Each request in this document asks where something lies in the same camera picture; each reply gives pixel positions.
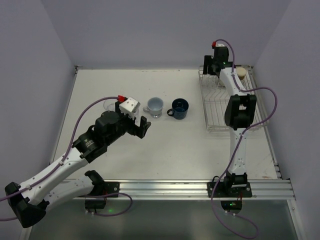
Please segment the dark blue mug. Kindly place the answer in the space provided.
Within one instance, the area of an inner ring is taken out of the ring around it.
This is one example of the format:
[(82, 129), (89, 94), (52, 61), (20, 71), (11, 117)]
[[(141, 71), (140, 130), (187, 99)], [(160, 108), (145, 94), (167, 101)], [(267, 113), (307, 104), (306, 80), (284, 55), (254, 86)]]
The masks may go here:
[(168, 116), (175, 118), (176, 120), (182, 120), (186, 117), (189, 109), (189, 103), (183, 98), (175, 99), (171, 108), (166, 112)]

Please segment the brown banded cup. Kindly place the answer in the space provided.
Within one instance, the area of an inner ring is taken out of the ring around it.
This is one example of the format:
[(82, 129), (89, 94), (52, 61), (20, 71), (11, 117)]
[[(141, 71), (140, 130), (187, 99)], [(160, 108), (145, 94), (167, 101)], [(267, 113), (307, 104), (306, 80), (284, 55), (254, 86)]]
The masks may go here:
[(224, 82), (220, 78), (218, 78), (218, 80), (217, 80), (217, 86), (219, 88), (224, 88), (225, 87)]
[(240, 81), (243, 81), (247, 75), (247, 70), (242, 66), (237, 66), (235, 70)]

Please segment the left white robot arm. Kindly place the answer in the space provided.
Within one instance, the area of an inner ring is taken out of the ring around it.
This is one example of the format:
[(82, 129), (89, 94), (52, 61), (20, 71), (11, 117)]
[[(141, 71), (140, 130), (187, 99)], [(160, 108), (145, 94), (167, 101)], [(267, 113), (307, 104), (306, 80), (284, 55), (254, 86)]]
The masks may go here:
[(44, 218), (47, 211), (77, 197), (107, 198), (103, 178), (95, 171), (87, 171), (69, 183), (63, 181), (107, 152), (108, 147), (124, 134), (142, 139), (151, 122), (142, 116), (136, 125), (140, 103), (132, 97), (118, 96), (114, 111), (105, 111), (78, 138), (72, 137), (66, 152), (55, 162), (30, 179), (5, 187), (5, 200), (23, 228), (29, 228)]

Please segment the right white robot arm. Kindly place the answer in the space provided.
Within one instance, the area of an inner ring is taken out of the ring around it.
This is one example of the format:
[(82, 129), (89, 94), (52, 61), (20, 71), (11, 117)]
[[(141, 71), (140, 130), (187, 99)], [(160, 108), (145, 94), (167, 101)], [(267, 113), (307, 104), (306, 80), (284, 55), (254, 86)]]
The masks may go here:
[(224, 123), (230, 133), (230, 160), (222, 176), (207, 184), (211, 198), (251, 197), (246, 168), (247, 130), (254, 121), (257, 97), (246, 92), (235, 64), (229, 61), (229, 49), (213, 42), (212, 56), (204, 57), (203, 74), (216, 76), (229, 95), (224, 112)]

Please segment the clear faceted glass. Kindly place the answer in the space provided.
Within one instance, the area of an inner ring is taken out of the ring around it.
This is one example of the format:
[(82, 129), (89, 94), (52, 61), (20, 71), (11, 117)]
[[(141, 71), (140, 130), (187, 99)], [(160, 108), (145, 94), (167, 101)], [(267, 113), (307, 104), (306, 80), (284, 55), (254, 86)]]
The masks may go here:
[(134, 113), (135, 125), (139, 126), (141, 121), (140, 107), (138, 107)]

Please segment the white ceramic footed cup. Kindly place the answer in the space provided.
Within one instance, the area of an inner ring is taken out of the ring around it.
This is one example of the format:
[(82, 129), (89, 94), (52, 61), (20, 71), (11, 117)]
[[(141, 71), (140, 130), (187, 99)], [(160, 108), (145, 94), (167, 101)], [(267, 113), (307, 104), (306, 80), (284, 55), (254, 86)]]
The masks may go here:
[(164, 102), (159, 97), (152, 97), (147, 101), (147, 105), (143, 107), (145, 113), (149, 113), (153, 118), (157, 119), (162, 116)]

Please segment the clear glass rack back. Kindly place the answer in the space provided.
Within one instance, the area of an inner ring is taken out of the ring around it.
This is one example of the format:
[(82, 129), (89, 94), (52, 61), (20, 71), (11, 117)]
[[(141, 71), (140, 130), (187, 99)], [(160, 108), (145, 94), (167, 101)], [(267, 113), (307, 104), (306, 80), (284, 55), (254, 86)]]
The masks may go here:
[(201, 85), (206, 88), (216, 88), (218, 81), (219, 78), (216, 75), (203, 74), (200, 78)]

